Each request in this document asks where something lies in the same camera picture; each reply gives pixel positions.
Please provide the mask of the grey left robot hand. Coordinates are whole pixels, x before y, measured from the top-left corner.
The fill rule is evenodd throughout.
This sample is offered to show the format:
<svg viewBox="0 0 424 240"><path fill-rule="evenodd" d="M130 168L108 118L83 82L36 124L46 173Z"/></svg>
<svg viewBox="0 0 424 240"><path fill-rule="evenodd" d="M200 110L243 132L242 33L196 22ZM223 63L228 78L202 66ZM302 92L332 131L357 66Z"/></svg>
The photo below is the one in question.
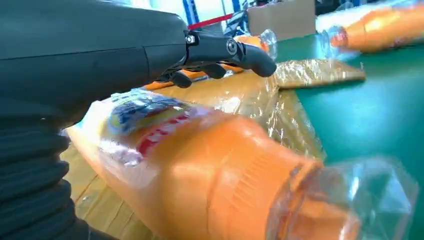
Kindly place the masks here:
<svg viewBox="0 0 424 240"><path fill-rule="evenodd" d="M116 0L3 0L0 127L63 129L94 101L154 81L186 88L182 69L221 78L222 63L261 77L276 70L261 48L190 31L174 13Z"/></svg>

